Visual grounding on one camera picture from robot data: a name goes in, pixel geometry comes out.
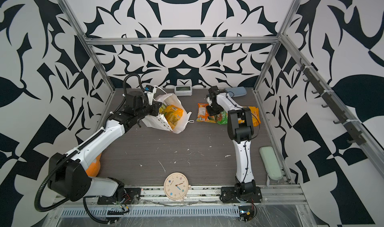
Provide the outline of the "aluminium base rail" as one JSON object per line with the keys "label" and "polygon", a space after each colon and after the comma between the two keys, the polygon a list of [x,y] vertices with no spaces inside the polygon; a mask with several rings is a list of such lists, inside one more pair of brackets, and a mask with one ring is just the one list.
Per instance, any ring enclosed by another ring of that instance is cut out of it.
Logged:
{"label": "aluminium base rail", "polygon": [[258,186],[239,198],[231,186],[127,186],[120,203],[92,197],[53,210],[45,227],[314,227],[298,185]]}

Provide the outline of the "black wall hook rack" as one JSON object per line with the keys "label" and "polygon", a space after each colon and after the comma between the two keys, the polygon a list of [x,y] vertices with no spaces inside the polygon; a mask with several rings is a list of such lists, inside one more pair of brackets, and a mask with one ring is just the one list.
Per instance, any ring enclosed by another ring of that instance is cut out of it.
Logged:
{"label": "black wall hook rack", "polygon": [[351,136],[351,140],[347,140],[349,144],[357,144],[359,146],[365,144],[367,140],[363,137],[363,132],[358,128],[358,120],[347,113],[347,108],[343,106],[342,101],[331,90],[329,85],[323,80],[313,66],[307,66],[300,59],[300,67],[296,71],[302,72],[306,79],[315,88],[313,94],[323,99],[325,105],[322,108],[329,108],[336,116],[337,120],[333,121],[335,125],[341,124]]}

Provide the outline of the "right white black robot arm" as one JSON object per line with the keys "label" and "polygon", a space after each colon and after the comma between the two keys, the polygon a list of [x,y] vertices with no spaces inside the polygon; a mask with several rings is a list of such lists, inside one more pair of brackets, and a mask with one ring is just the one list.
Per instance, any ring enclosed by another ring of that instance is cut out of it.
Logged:
{"label": "right white black robot arm", "polygon": [[254,138],[253,115],[248,107],[237,104],[230,93],[217,86],[209,88],[207,112],[216,116],[225,111],[228,116],[227,131],[234,144],[236,155],[236,199],[252,203],[258,196],[258,189],[251,165],[251,141]]}

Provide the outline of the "patterned paper gift bag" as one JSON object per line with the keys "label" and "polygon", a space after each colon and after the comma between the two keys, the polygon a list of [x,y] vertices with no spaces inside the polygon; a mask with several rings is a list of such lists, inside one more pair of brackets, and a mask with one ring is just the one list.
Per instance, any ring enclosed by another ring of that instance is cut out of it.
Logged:
{"label": "patterned paper gift bag", "polygon": [[185,110],[181,101],[174,93],[166,93],[160,87],[155,86],[155,91],[157,90],[161,90],[165,94],[154,98],[153,105],[157,101],[161,103],[161,107],[156,112],[158,114],[156,117],[147,116],[143,119],[147,127],[180,134],[185,130],[187,124],[195,122],[190,120],[192,113]]}

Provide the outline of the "orange fish plush toy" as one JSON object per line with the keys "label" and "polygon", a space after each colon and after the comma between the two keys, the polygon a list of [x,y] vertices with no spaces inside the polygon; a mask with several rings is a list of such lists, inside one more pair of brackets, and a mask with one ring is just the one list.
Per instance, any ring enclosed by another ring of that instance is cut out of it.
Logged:
{"label": "orange fish plush toy", "polygon": [[93,161],[92,163],[90,164],[90,166],[88,167],[88,169],[86,170],[86,173],[89,177],[96,177],[99,172],[100,172],[100,169],[101,169],[101,162],[100,162],[100,158],[101,158],[102,154],[99,154]]}

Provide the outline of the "orange snack packet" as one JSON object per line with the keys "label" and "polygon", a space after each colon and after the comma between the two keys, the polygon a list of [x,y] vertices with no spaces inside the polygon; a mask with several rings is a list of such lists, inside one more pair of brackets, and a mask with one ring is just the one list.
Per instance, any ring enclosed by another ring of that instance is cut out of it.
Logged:
{"label": "orange snack packet", "polygon": [[215,116],[210,116],[207,111],[208,103],[198,103],[197,122],[216,123]]}

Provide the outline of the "white digital clock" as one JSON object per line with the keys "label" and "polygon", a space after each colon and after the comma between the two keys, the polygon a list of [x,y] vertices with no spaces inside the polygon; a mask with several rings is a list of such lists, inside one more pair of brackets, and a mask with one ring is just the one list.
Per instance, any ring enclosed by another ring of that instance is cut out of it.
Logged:
{"label": "white digital clock", "polygon": [[174,88],[174,94],[176,96],[192,96],[193,89],[191,85],[177,85]]}

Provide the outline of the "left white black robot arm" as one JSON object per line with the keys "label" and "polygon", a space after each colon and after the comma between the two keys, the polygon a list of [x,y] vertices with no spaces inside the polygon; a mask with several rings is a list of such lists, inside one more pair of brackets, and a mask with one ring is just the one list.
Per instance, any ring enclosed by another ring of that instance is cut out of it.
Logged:
{"label": "left white black robot arm", "polygon": [[102,196],[122,201],[124,184],[114,178],[90,177],[86,173],[93,161],[115,140],[138,125],[147,116],[156,117],[162,106],[154,100],[156,90],[130,91],[123,105],[113,112],[103,127],[85,142],[65,154],[55,154],[49,163],[49,174],[39,191],[45,187],[63,196],[66,201]]}

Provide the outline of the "pale green glasses case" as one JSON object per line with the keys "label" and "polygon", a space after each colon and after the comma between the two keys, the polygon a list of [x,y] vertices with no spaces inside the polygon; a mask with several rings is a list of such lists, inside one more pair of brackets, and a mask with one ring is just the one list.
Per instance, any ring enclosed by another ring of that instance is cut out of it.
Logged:
{"label": "pale green glasses case", "polygon": [[261,147],[259,152],[269,180],[280,181],[283,178],[283,173],[274,149],[272,147]]}

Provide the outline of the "round beige wall clock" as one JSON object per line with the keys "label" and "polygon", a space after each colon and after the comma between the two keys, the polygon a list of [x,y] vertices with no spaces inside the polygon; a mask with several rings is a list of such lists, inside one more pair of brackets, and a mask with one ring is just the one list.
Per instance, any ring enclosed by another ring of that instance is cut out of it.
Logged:
{"label": "round beige wall clock", "polygon": [[172,201],[183,201],[191,185],[182,173],[172,173],[164,181],[164,193]]}

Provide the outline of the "green corn chips packet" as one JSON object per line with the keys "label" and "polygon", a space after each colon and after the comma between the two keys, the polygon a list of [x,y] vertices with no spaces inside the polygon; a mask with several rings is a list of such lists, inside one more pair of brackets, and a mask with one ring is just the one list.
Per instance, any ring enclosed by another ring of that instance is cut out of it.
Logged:
{"label": "green corn chips packet", "polygon": [[218,115],[215,116],[216,123],[219,125],[227,125],[228,124],[228,115],[226,111],[222,111]]}

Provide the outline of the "yellow snack packet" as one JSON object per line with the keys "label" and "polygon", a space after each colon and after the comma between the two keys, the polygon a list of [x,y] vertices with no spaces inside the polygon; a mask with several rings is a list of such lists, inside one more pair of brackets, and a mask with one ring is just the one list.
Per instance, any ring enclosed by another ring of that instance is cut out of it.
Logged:
{"label": "yellow snack packet", "polygon": [[179,120],[182,118],[184,111],[176,107],[174,105],[168,105],[166,108],[162,111],[162,114],[166,118],[169,126],[173,130],[176,125],[178,124]]}
{"label": "yellow snack packet", "polygon": [[252,114],[253,126],[258,127],[261,124],[259,108],[254,106],[249,106],[249,109],[251,110],[251,114]]}

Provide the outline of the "blue-grey glasses case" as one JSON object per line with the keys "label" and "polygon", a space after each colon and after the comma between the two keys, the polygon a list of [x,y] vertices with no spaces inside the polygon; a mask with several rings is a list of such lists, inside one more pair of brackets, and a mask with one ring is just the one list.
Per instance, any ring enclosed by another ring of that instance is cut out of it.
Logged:
{"label": "blue-grey glasses case", "polygon": [[241,97],[241,96],[245,96],[247,94],[247,90],[243,86],[226,88],[225,91],[228,93],[228,96],[231,98]]}

